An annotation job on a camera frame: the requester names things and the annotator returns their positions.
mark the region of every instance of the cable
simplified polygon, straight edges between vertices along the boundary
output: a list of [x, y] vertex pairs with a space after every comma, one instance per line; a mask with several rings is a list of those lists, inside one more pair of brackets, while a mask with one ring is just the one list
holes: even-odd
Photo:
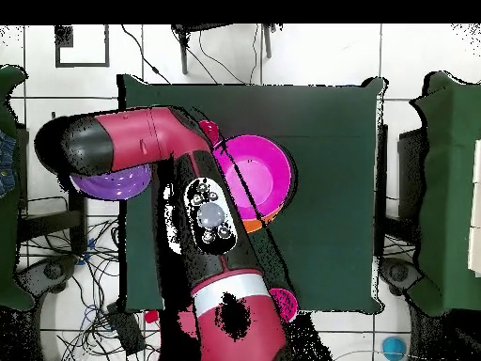
[[414, 250], [415, 249], [403, 250], [400, 252], [388, 252], [388, 253], [384, 253], [383, 255], [386, 257], [386, 256], [392, 256], [392, 255], [402, 255], [403, 253], [405, 253], [412, 258], [412, 256], [409, 255], [409, 252], [413, 252]]
[[228, 72], [232, 75], [232, 77], [233, 77], [234, 79], [236, 79], [237, 81], [239, 81], [239, 82], [247, 85], [247, 83], [243, 82], [243, 81], [242, 81], [241, 79], [239, 79], [236, 75], [234, 75], [234, 73], [232, 73], [232, 72], [227, 68], [227, 66], [224, 65], [221, 61], [218, 61], [217, 59], [215, 59], [215, 58], [211, 57], [210, 55], [207, 55], [207, 54], [206, 54], [206, 52], [205, 52], [204, 49], [202, 48], [202, 42], [200, 41], [201, 38], [202, 38], [202, 31], [200, 31], [200, 33], [199, 33], [199, 46], [200, 46], [200, 50], [202, 51], [202, 53], [204, 53], [204, 55], [205, 55], [207, 58], [210, 58], [212, 61], [215, 61], [215, 62], [217, 62], [219, 65], [223, 66], [224, 69], [225, 69], [226, 71], [228, 71]]
[[150, 64], [150, 62], [148, 62], [148, 61], [146, 60], [146, 58], [144, 57], [144, 51], [142, 50], [142, 46], [140, 45], [139, 40], [137, 40], [137, 38], [136, 38], [132, 33], [128, 32], [127, 29], [125, 28], [125, 26], [124, 26], [123, 24], [121, 25], [121, 27], [122, 27], [122, 30], [123, 30], [127, 35], [129, 35], [129, 36], [133, 39], [133, 41], [135, 41], [135, 44], [137, 44], [137, 47], [138, 47], [139, 50], [140, 50], [140, 56], [142, 56], [142, 59], [144, 60], [144, 62], [145, 62], [147, 65], [150, 66], [150, 68], [152, 69], [152, 71], [153, 71], [155, 74], [158, 74], [159, 76], [161, 76], [161, 77], [164, 79], [165, 82], [167, 82], [169, 85], [171, 85], [171, 83], [165, 78], [165, 76], [163, 76], [163, 75], [159, 72], [159, 70], [158, 70], [157, 68], [155, 68], [152, 64]]
[[66, 210], [69, 209], [69, 203], [63, 196], [46, 196], [44, 198], [28, 199], [27, 202], [36, 202], [36, 201], [45, 200], [45, 199], [63, 199], [65, 202], [65, 209]]
[[[178, 37], [176, 36], [176, 33], [174, 32], [174, 28], [173, 28], [172, 26], [170, 27], [170, 30], [172, 31], [172, 35], [174, 35], [174, 38], [176, 38], [176, 41], [178, 41], [178, 44], [180, 44], [180, 46], [181, 46], [182, 44], [180, 43], [180, 40], [179, 40]], [[194, 54], [191, 50], [189, 50], [189, 45], [188, 45], [188, 43], [185, 43], [185, 49], [186, 49], [189, 53], [191, 53], [191, 55], [198, 61], [198, 63], [199, 63], [200, 65], [202, 65], [202, 68], [204, 68], [204, 69], [206, 70], [206, 72], [207, 72], [208, 75], [212, 78], [212, 80], [215, 82], [215, 84], [218, 85], [219, 83], [218, 83], [218, 82], [214, 79], [214, 77], [210, 74], [209, 70], [205, 67], [205, 65], [204, 65], [202, 62], [200, 62], [199, 58], [197, 58], [197, 57], [195, 56], [195, 54]]]
[[398, 354], [398, 355], [403, 355], [405, 357], [409, 358], [415, 358], [418, 360], [426, 360], [426, 361], [432, 361], [431, 358], [425, 358], [425, 357], [418, 357], [417, 355], [410, 355], [410, 354], [403, 354], [403, 353], [395, 353], [395, 352], [379, 352], [376, 350], [356, 350], [348, 353], [341, 354], [337, 356], [333, 361], [337, 361], [340, 358], [346, 357], [347, 355], [355, 354], [355, 353], [377, 353], [377, 354]]
[[256, 68], [257, 66], [257, 51], [256, 51], [256, 39], [257, 39], [257, 31], [259, 30], [259, 24], [257, 24], [257, 28], [256, 28], [256, 34], [254, 35], [254, 41], [252, 43], [252, 48], [254, 49], [254, 54], [256, 55], [256, 63], [254, 65], [254, 67], [252, 68], [252, 71], [251, 71], [251, 79], [249, 80], [249, 85], [252, 84], [252, 74], [254, 73], [254, 69]]

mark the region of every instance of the purple bowl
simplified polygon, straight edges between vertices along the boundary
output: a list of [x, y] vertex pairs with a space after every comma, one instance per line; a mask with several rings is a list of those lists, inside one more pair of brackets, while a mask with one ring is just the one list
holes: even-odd
[[138, 196], [150, 183], [150, 166], [140, 165], [99, 176], [70, 175], [76, 187], [103, 200], [121, 200]]

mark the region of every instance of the white band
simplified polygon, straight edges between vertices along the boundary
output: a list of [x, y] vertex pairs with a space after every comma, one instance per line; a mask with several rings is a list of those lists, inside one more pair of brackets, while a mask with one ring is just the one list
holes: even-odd
[[215, 281], [194, 294], [195, 315], [200, 317], [217, 307], [223, 302], [225, 293], [230, 293], [236, 299], [254, 295], [270, 296], [261, 275], [232, 275]]

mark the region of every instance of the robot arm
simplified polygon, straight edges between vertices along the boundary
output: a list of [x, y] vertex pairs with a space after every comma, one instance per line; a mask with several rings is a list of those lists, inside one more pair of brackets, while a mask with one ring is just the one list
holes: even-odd
[[174, 107], [54, 119], [35, 139], [59, 174], [99, 175], [173, 158], [177, 228], [201, 361], [275, 361], [287, 341], [256, 254], [197, 122]]

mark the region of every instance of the black chair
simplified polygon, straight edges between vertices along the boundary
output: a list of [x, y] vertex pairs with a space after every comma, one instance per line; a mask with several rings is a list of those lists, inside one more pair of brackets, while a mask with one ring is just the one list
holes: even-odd
[[[182, 62], [182, 73], [187, 74], [187, 44], [192, 32], [200, 32], [216, 27], [228, 26], [230, 24], [172, 24], [172, 29], [178, 35], [180, 43], [180, 56]], [[270, 31], [275, 32], [275, 24], [262, 24], [264, 37], [266, 38], [266, 55], [271, 58], [271, 36]]]

